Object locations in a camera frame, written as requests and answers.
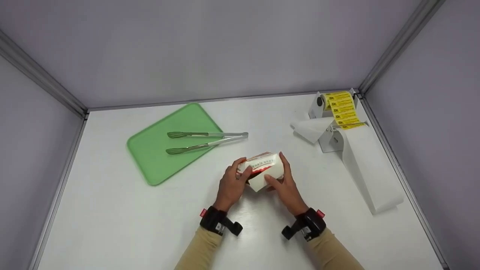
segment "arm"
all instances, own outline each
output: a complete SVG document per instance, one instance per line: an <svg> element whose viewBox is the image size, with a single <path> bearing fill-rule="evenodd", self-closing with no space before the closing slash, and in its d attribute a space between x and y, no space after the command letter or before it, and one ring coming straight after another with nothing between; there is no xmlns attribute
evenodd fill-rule
<svg viewBox="0 0 480 270"><path fill-rule="evenodd" d="M308 246L317 256L323 270L363 270L362 265L328 228L310 240Z"/></svg>
<svg viewBox="0 0 480 270"><path fill-rule="evenodd" d="M213 256L221 241L222 236L199 227L175 270L210 269Z"/></svg>
<svg viewBox="0 0 480 270"><path fill-rule="evenodd" d="M299 217L307 212L309 207L305 204L300 196L297 185L293 180L290 164L281 152L280 158L282 159L285 171L283 179L277 180L270 175L266 175L265 180L271 185L269 188L270 191L277 191L278 197L287 207L288 211L292 215ZM325 228L320 235L311 239L308 242L308 246L316 254L323 270L363 269L360 263L350 254L350 252L340 243L340 241L335 238L328 228Z"/></svg>
<svg viewBox="0 0 480 270"><path fill-rule="evenodd" d="M245 183L252 173L252 168L249 166L240 178L237 179L237 167L244 159L240 158L234 161L231 166L228 166L220 180L216 200L212 207L213 210L220 212L224 217L227 215L228 210L240 199ZM203 228L201 223L192 241L181 256L175 270L210 269L214 254L222 241L222 236L223 229L217 231L212 228Z"/></svg>

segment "tongs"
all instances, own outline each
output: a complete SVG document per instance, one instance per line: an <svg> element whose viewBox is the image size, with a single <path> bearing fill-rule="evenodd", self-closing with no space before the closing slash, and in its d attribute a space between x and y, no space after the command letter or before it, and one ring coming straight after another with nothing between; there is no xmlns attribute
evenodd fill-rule
<svg viewBox="0 0 480 270"><path fill-rule="evenodd" d="M223 144L223 143L226 143L226 142L246 139L246 138L248 138L248 132L242 132L242 133L210 133L210 132L180 132L180 131L174 131L174 132L168 132L167 136L172 138L172 139L189 137L189 136L224 137L221 140L214 141L214 142L211 142L211 143L194 145L194 146L190 146L190 147L182 147L182 148L169 148L169 149L165 150L165 152L167 152L170 155L176 155L176 154L185 153L185 152L191 151L191 150L196 150L196 149L205 148L205 147L212 147L212 146Z"/></svg>

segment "hand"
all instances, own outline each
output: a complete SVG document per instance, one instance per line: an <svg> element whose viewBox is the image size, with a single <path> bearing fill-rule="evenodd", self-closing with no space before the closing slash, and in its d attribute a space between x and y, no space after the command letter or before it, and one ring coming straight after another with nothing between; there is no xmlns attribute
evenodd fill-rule
<svg viewBox="0 0 480 270"><path fill-rule="evenodd" d="M290 163L282 152L280 152L280 159L282 160L283 169L285 171L283 179L277 180L266 174L265 181L271 185L267 190L276 190L278 192L278 197L292 215L297 216L303 214L308 210L308 206L300 196L300 192L292 177Z"/></svg>
<svg viewBox="0 0 480 270"><path fill-rule="evenodd" d="M248 166L241 174L240 178L237 179L237 168L245 159L246 158L237 159L225 170L225 174L218 185L216 201L213 203L213 207L215 207L217 210L228 212L230 207L238 202L243 194L247 179L252 173L252 167Z"/></svg>

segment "gray wall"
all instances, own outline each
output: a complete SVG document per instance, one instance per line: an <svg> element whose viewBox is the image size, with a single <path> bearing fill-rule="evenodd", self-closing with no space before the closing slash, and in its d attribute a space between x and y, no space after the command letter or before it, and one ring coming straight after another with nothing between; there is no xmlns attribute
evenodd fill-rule
<svg viewBox="0 0 480 270"><path fill-rule="evenodd" d="M367 100L453 270L480 269L480 1L446 1Z"/></svg>
<svg viewBox="0 0 480 270"><path fill-rule="evenodd" d="M2 0L88 107L360 85L420 0Z"/></svg>
<svg viewBox="0 0 480 270"><path fill-rule="evenodd" d="M26 269L82 120L0 57L0 269Z"/></svg>

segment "left hand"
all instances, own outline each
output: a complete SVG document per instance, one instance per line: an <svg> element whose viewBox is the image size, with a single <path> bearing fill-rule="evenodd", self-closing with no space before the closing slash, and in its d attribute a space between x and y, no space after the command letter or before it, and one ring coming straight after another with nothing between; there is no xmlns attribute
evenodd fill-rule
<svg viewBox="0 0 480 270"><path fill-rule="evenodd" d="M252 173L252 167L248 166L237 179L237 168L246 158L239 158L225 170L225 174L218 185L218 193L213 207L217 210L228 212L243 194L248 177Z"/></svg>

